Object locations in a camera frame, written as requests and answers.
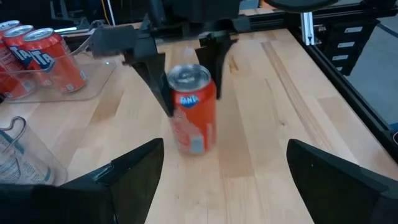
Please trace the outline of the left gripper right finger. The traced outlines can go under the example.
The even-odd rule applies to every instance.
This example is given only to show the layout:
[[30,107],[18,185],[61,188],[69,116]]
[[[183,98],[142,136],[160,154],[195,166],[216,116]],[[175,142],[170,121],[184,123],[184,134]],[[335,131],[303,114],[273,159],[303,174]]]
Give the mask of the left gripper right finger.
[[398,224],[398,181],[298,139],[287,163],[314,224]]

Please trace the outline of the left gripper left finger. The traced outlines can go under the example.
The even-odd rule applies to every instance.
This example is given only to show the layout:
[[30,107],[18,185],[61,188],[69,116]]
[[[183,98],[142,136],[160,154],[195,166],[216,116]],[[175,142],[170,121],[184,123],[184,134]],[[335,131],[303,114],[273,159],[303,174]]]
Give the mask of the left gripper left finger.
[[58,187],[0,184],[0,224],[144,224],[163,163],[155,138]]

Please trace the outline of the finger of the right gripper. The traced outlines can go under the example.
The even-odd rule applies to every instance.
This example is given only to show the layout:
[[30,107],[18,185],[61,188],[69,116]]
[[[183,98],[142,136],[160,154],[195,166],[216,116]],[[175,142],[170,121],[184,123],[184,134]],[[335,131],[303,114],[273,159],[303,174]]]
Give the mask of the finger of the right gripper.
[[172,89],[165,73],[165,54],[161,53],[137,59],[133,61],[132,67],[150,88],[165,114],[172,117],[174,102]]
[[216,99],[221,98],[222,80],[223,80],[223,64],[229,49],[238,40],[231,39],[229,34],[215,36],[208,34],[206,37],[199,39],[200,48],[196,49],[199,64],[207,68],[211,78],[216,85]]

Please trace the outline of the clear plastic bin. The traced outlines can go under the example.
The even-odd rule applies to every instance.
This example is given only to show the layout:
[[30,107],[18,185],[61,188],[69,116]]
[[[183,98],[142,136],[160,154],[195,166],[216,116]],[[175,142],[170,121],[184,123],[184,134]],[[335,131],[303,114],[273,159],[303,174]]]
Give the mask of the clear plastic bin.
[[12,118],[9,126],[3,128],[0,127],[0,131],[4,131],[13,138],[12,144],[17,141],[26,151],[32,153],[53,169],[55,178],[53,184],[50,185],[59,186],[66,182],[66,169],[61,165],[61,163],[59,163],[56,157],[34,133],[34,131],[31,130],[27,121],[23,117],[16,116]]
[[89,100],[97,96],[116,68],[95,60],[89,39],[76,50],[52,28],[17,26],[0,35],[0,95],[8,103]]

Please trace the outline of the blue tab slim energy can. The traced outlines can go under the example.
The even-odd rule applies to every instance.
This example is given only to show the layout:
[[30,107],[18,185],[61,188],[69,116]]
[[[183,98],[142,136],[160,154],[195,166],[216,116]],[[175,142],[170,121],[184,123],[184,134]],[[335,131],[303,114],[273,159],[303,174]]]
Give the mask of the blue tab slim energy can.
[[0,184],[53,184],[53,169],[0,131]]

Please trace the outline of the black drawer cabinet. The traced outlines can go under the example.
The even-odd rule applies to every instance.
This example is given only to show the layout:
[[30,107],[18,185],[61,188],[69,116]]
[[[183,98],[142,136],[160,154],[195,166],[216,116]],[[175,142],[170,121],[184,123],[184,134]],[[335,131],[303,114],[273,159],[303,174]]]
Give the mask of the black drawer cabinet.
[[327,24],[319,49],[342,75],[350,76],[378,24],[377,19]]

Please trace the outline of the silver aluminium post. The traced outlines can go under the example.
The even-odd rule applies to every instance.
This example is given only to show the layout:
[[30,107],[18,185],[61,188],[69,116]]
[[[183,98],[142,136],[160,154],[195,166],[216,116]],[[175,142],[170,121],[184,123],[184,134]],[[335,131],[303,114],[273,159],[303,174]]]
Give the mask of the silver aluminium post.
[[302,40],[305,45],[315,44],[315,34],[313,29],[313,14],[312,12],[303,12],[300,14]]

